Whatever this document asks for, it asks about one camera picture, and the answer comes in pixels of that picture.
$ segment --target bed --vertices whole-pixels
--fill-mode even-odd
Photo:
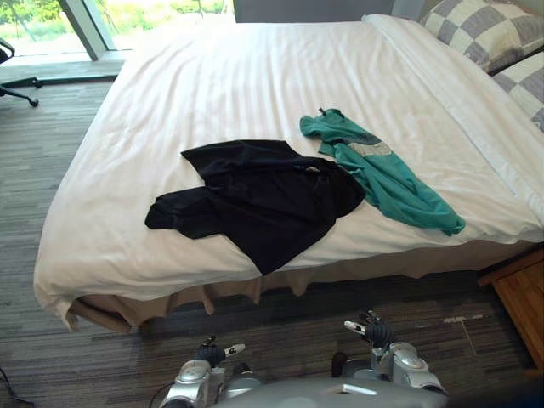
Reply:
[[[42,231],[35,293],[72,330],[118,332],[183,303],[312,282],[482,269],[544,241],[544,137],[490,76],[413,21],[158,32],[123,66]],[[385,141],[466,222],[458,235],[384,217],[363,201],[324,238],[261,276],[222,235],[151,230],[156,197],[202,185],[179,154],[281,139],[320,156],[301,116],[338,108]]]

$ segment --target chair leg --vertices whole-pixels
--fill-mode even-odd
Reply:
[[[19,79],[17,81],[0,83],[0,86],[6,87],[6,88],[22,88],[22,87],[41,88],[42,83],[35,76],[31,76],[30,78]]]
[[[0,96],[4,96],[4,95],[11,95],[11,96],[16,96],[17,98],[26,99],[33,107],[36,107],[38,104],[37,99],[31,99],[30,96],[23,95],[22,93],[15,92],[13,89],[0,86]]]

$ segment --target white duvet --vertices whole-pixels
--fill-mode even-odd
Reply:
[[[284,139],[318,156],[319,140],[305,138],[298,120],[320,107],[386,142],[467,227],[446,236],[363,201],[283,269],[472,240],[543,240],[543,135],[491,78],[417,23],[373,15],[158,37],[123,66],[43,226],[36,295],[63,320],[81,295],[150,300],[258,277],[224,236],[193,241],[147,229],[145,216],[157,196],[202,185],[182,150]]]

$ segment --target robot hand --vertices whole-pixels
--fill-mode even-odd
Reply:
[[[360,315],[367,326],[345,321],[344,327],[372,344],[371,369],[392,383],[447,394],[428,364],[409,343],[396,341],[393,328],[369,310]]]
[[[245,344],[219,348],[213,344],[215,336],[208,337],[196,350],[195,359],[187,361],[169,389],[161,408],[204,408],[217,400],[224,387],[224,369],[218,364],[241,353]]]

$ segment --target wooden nightstand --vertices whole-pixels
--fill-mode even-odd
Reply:
[[[536,364],[527,375],[544,373],[544,248],[501,266],[478,283],[493,285],[524,339]]]

